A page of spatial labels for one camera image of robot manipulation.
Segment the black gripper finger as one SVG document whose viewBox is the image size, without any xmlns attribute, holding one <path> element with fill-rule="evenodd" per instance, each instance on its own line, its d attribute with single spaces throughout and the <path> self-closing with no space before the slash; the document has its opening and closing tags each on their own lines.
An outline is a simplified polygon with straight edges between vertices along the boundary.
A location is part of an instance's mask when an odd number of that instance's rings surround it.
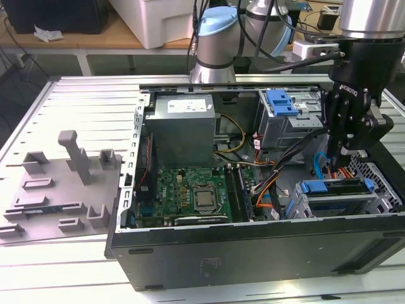
<svg viewBox="0 0 405 304">
<path fill-rule="evenodd" d="M 346 123 L 350 101 L 343 90 L 333 90 L 324 94 L 324 122 L 328 130 L 326 156 L 332 168 L 347 163 Z"/>
<path fill-rule="evenodd" d="M 346 138 L 343 143 L 343 155 L 353 155 L 354 151 L 372 147 L 394 127 L 393 119 L 382 114 L 377 105 L 355 121 L 345 125 Z"/>
</svg>

